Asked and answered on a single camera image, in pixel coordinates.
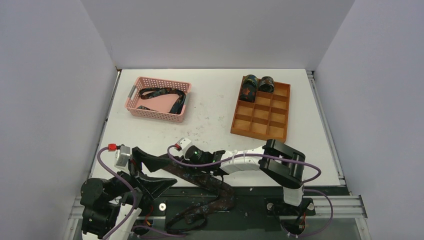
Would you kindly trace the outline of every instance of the metal bolt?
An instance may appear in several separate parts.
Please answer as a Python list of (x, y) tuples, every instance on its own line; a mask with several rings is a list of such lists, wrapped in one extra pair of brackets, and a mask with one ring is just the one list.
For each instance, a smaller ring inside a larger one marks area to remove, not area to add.
[(167, 205), (165, 203), (161, 203), (159, 204), (159, 210), (161, 210), (162, 212), (165, 211), (167, 209)]
[(269, 211), (271, 211), (274, 208), (274, 203), (270, 202), (266, 205), (266, 209), (268, 209)]
[(309, 209), (309, 210), (314, 210), (315, 209), (315, 206), (314, 206), (314, 204), (311, 202), (308, 206), (307, 206), (307, 209)]

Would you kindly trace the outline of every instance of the white table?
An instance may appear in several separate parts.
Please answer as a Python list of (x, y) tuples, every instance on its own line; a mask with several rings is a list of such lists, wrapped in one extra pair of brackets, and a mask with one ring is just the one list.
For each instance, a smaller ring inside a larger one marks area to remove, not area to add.
[[(167, 147), (182, 137), (191, 139), (201, 150), (209, 152), (222, 149), (241, 151), (264, 145), (263, 140), (230, 133), (240, 82), (247, 74), (258, 78), (271, 76), (276, 82), (291, 85), (285, 144), (303, 152), (307, 163), (322, 170), (321, 176), (306, 183), (307, 186), (339, 186), (330, 146), (304, 69), (124, 69), (100, 147), (109, 143), (125, 144), (157, 156), (166, 153)], [(192, 84), (184, 122), (135, 117), (125, 109), (127, 96), (140, 76)], [(114, 153), (104, 152), (101, 157), (111, 169), (118, 171), (113, 167), (114, 156)], [(150, 173), (143, 167), (143, 172), (151, 177), (176, 178), (175, 187), (194, 186), (163, 170)], [(303, 179), (315, 174), (315, 170), (305, 167)], [(112, 175), (96, 162), (92, 177), (109, 179)], [(262, 171), (235, 172), (225, 176), (224, 181), (234, 187), (278, 186)]]

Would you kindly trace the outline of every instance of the cable connector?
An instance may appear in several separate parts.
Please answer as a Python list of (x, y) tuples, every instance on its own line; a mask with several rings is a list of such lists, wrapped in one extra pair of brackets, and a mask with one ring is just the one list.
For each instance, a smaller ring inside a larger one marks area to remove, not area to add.
[(117, 145), (115, 144), (115, 143), (110, 143), (110, 144), (108, 144), (107, 145), (107, 150), (109, 151), (109, 152), (113, 152), (113, 151), (116, 151), (118, 148), (117, 148)]
[(176, 148), (178, 151), (181, 151), (181, 149), (182, 149), (182, 148), (181, 148), (181, 146), (180, 146), (180, 145), (178, 145), (178, 143), (175, 143), (175, 145), (174, 145), (174, 146), (175, 146), (175, 148)]

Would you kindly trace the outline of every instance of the black fabric strip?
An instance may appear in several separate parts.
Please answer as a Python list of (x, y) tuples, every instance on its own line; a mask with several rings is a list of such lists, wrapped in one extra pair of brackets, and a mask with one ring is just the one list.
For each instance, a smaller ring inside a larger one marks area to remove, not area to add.
[[(172, 108), (168, 113), (181, 114), (181, 110), (183, 109), (183, 106), (184, 106), (184, 101), (186, 101), (186, 94), (183, 91), (175, 89), (175, 88), (148, 87), (148, 88), (143, 88), (138, 92), (138, 95), (140, 96), (141, 99), (152, 99), (152, 98), (155, 98), (161, 95), (167, 95), (167, 94), (177, 94), (179, 96), (178, 99), (175, 101), (175, 103), (172, 105)], [(153, 109), (150, 109), (142, 105), (138, 106), (137, 108), (143, 109), (143, 110), (155, 111)]]
[[(162, 155), (160, 158), (166, 158), (167, 155)], [(216, 194), (216, 198), (210, 201), (198, 202), (178, 213), (169, 222), (165, 224), (165, 229), (168, 233), (179, 234), (195, 229), (200, 229), (207, 224), (207, 215), (220, 211), (228, 211), (236, 205), (236, 197), (233, 188), (222, 180), (218, 180), (210, 174), (192, 174), (189, 173), (188, 167), (182, 166), (175, 162), (165, 166), (163, 170), (178, 176), (192, 184), (195, 184), (211, 193)], [(185, 223), (190, 225), (198, 220), (203, 221), (193, 227), (184, 229), (171, 228), (178, 221), (185, 219)]]

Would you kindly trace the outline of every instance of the pink basket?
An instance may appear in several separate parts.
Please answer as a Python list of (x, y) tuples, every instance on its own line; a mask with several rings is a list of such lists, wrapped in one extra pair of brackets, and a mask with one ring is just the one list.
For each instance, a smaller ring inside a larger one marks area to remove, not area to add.
[[(173, 88), (183, 91), (185, 96), (184, 105), (180, 114), (168, 113), (178, 99), (176, 94), (167, 94), (162, 96), (157, 96), (151, 99), (141, 99), (139, 96), (139, 91), (145, 88)], [(151, 78), (140, 76), (132, 86), (131, 91), (129, 92), (128, 98), (125, 102), (125, 108), (136, 117), (151, 118), (151, 119), (161, 119), (171, 122), (181, 123), (184, 119), (184, 114), (186, 113), (186, 104), (189, 100), (188, 93), (192, 88), (192, 84), (182, 81), (171, 81), (165, 79)], [(138, 109), (139, 106), (145, 106), (149, 109), (156, 110), (145, 110)]]

